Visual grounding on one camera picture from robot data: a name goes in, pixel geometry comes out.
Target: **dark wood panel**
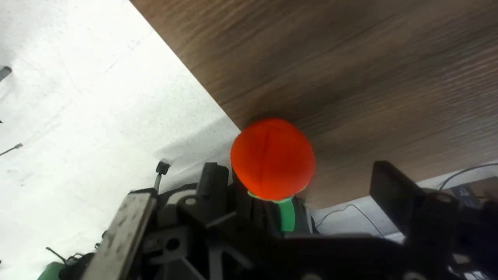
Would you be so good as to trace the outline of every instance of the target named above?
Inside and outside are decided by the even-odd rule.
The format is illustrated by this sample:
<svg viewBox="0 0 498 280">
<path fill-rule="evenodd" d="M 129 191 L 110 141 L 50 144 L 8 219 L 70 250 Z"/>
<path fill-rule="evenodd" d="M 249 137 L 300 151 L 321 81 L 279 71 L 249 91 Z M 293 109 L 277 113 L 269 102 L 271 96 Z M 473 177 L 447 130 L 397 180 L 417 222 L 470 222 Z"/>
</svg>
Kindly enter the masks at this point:
<svg viewBox="0 0 498 280">
<path fill-rule="evenodd" d="M 135 4 L 241 127 L 303 129 L 313 205 L 366 194 L 377 158 L 415 179 L 496 158 L 495 0 Z"/>
</svg>

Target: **red ball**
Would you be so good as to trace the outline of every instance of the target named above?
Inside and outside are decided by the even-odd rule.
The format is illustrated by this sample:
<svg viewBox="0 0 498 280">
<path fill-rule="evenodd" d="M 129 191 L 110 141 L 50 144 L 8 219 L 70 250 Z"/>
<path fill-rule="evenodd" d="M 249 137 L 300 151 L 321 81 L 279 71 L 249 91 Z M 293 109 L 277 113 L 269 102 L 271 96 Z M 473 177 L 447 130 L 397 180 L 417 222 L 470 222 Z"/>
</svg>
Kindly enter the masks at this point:
<svg viewBox="0 0 498 280">
<path fill-rule="evenodd" d="M 241 183 L 265 200 L 293 197 L 307 188 L 314 174 L 311 143 L 280 118 L 249 124 L 235 138 L 230 161 Z"/>
</svg>

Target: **cable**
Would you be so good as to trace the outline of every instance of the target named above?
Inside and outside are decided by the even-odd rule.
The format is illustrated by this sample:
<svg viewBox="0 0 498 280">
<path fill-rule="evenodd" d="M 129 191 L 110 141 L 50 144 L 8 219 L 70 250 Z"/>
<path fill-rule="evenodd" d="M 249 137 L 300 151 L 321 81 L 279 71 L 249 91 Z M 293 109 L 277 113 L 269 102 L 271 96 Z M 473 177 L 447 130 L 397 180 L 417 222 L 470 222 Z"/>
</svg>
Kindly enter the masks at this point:
<svg viewBox="0 0 498 280">
<path fill-rule="evenodd" d="M 345 207 L 342 207 L 342 208 L 339 208 L 339 210 L 335 210 L 335 211 L 327 213 L 319 224 L 314 224 L 314 227 L 316 227 L 316 228 L 321 227 L 330 214 L 338 213 L 338 211 L 344 211 L 344 210 L 347 210 L 349 207 L 355 207 L 355 208 L 375 227 L 375 230 L 378 231 L 378 235 L 380 235 L 380 236 L 384 236 L 384 235 L 380 231 L 380 228 L 373 224 L 373 221 L 372 221 L 364 211 L 361 211 L 361 208 L 358 208 L 355 203 L 349 203 L 349 205 L 345 205 Z"/>
<path fill-rule="evenodd" d="M 476 165 L 476 166 L 470 166 L 470 168 L 461 169 L 461 171 L 454 172 L 453 175 L 447 177 L 447 179 L 440 183 L 439 189 L 443 189 L 445 185 L 448 185 L 448 182 L 450 182 L 453 177 L 456 177 L 456 175 L 461 175 L 461 174 L 468 172 L 468 171 L 471 171 L 471 169 L 479 169 L 479 168 L 486 168 L 486 166 L 496 166 L 496 165 L 498 165 L 498 161 L 495 161 L 495 163 Z"/>
<path fill-rule="evenodd" d="M 59 253 L 58 253 L 56 250 L 53 250 L 51 247 L 47 247 L 47 250 L 51 252 L 51 253 L 54 253 L 58 258 L 61 258 L 64 264 L 67 263 L 67 259 L 62 258 L 62 255 L 59 255 Z"/>
</svg>

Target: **green part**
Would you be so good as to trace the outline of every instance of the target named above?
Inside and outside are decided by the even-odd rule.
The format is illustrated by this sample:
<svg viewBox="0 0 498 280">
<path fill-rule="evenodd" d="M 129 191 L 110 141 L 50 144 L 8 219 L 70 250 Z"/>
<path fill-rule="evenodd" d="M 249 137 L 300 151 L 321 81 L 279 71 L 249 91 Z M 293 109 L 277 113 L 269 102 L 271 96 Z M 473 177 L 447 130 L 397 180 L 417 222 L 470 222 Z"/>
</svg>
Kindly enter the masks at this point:
<svg viewBox="0 0 498 280">
<path fill-rule="evenodd" d="M 293 199 L 279 200 L 280 230 L 291 233 L 296 230 L 296 208 Z"/>
<path fill-rule="evenodd" d="M 44 273 L 37 280 L 59 280 L 59 272 L 62 270 L 62 263 L 50 263 Z"/>
</svg>

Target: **white surface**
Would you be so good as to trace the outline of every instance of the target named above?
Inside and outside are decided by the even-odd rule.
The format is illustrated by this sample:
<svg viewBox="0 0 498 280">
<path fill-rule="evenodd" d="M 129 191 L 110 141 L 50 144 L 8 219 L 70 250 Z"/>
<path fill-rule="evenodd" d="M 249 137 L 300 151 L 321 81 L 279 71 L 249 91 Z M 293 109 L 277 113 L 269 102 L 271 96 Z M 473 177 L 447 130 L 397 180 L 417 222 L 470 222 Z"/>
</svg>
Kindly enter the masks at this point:
<svg viewBox="0 0 498 280">
<path fill-rule="evenodd" d="M 350 203 L 356 205 L 364 214 L 367 214 L 381 233 L 377 231 L 370 221 L 366 219 L 355 207 L 347 207 Z M 317 221 L 317 230 L 322 235 L 369 233 L 380 236 L 398 231 L 370 196 L 319 210 L 313 216 Z"/>
<path fill-rule="evenodd" d="M 487 165 L 487 163 L 496 163 L 496 160 L 492 160 L 492 161 L 482 161 L 479 165 Z M 440 188 L 440 185 L 443 183 L 443 180 L 447 180 L 450 175 L 462 171 L 462 169 L 457 169 L 457 171 L 453 171 L 453 172 L 448 172 L 448 174 L 442 174 L 442 175 L 436 175 L 436 177 L 431 177 L 431 179 L 426 179 L 426 180 L 420 180 L 417 182 L 422 188 Z M 476 182 L 476 180 L 484 180 L 487 177 L 496 177 L 498 175 L 498 165 L 493 165 L 493 166 L 482 166 L 482 168 L 476 168 L 476 169 L 471 169 L 471 171 L 467 171 L 467 172 L 462 172 L 459 175 L 454 175 L 447 185 L 445 188 L 451 188 L 451 186 L 457 186 L 457 185 L 464 185 L 464 183 L 468 183 L 468 182 Z"/>
<path fill-rule="evenodd" d="M 89 252 L 124 194 L 226 163 L 233 123 L 126 0 L 0 1 L 0 278 Z"/>
</svg>

